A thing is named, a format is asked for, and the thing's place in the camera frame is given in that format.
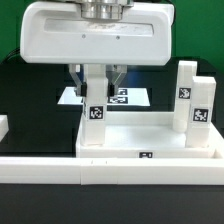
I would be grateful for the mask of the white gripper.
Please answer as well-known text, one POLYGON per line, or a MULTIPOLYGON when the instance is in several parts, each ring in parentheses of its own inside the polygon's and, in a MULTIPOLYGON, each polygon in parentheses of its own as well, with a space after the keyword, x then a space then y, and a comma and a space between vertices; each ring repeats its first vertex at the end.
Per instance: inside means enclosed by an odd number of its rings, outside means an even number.
POLYGON ((126 65, 164 65, 171 57, 174 6, 136 2, 118 20, 86 18, 81 5, 37 1, 25 10, 20 54, 28 63, 69 64, 77 96, 87 95, 77 64, 107 64, 108 96, 118 94, 126 65))

